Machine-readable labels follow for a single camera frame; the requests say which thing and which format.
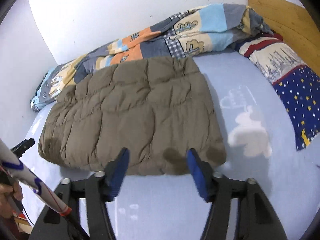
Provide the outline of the olive hooded puffer jacket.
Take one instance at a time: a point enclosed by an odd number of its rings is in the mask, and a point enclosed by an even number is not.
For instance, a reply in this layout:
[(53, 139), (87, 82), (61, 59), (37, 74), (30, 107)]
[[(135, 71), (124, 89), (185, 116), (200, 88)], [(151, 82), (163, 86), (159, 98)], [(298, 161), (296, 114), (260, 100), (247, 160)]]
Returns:
[(122, 148), (129, 175), (186, 174), (191, 148), (213, 167), (226, 161), (207, 81), (191, 57), (123, 62), (64, 88), (38, 144), (46, 161), (89, 171)]

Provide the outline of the white sleeve blue pattern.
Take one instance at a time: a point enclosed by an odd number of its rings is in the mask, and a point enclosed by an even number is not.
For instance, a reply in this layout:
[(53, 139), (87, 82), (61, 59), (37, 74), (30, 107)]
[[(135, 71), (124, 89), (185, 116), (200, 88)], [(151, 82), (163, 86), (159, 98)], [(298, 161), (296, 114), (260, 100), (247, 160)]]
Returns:
[(66, 217), (71, 208), (65, 204), (37, 175), (24, 165), (1, 140), (1, 169), (6, 175), (28, 185), (33, 193), (59, 215)]

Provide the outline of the light blue cloud bedsheet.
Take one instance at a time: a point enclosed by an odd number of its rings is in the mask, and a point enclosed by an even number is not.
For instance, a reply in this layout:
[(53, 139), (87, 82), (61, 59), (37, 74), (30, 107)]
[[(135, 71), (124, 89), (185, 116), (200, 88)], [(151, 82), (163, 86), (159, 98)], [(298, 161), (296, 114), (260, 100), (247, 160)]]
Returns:
[[(296, 150), (291, 119), (262, 72), (236, 51), (191, 57), (204, 75), (226, 150), (213, 167), (214, 179), (243, 183), (254, 204), (270, 202), (281, 236), (300, 239), (319, 210), (319, 134)], [(37, 115), (28, 137), (35, 145), (22, 162), (50, 189), (63, 180), (85, 179), (97, 171), (60, 166), (39, 155), (39, 139), (56, 102)], [(199, 239), (209, 203), (199, 196), (189, 172), (125, 175), (118, 196), (106, 204), (117, 239)]]

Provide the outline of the star and castle pillow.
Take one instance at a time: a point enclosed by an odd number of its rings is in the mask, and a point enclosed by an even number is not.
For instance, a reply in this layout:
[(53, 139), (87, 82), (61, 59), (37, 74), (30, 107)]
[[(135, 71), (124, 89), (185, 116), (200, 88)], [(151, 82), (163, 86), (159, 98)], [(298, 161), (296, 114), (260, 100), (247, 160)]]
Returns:
[(273, 86), (294, 127), (296, 150), (308, 147), (319, 134), (319, 76), (277, 33), (236, 42), (234, 50)]

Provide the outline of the patchwork cartoon quilt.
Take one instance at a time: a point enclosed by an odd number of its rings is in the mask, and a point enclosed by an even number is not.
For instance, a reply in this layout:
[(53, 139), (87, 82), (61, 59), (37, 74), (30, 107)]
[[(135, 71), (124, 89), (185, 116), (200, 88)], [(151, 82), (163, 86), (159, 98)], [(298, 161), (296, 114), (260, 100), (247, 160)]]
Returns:
[(50, 69), (31, 99), (30, 107), (39, 112), (54, 102), (65, 87), (76, 85), (88, 74), (114, 64), (158, 56), (181, 59), (219, 52), (235, 42), (271, 33), (263, 17), (243, 4), (211, 4), (179, 12)]

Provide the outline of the wooden headboard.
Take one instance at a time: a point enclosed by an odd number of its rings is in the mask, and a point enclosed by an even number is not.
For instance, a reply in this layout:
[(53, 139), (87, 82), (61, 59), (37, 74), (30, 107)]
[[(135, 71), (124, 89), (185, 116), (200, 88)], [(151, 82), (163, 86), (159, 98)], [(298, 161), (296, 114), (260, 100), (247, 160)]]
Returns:
[(319, 29), (306, 9), (285, 0), (247, 0), (255, 12), (319, 74)]

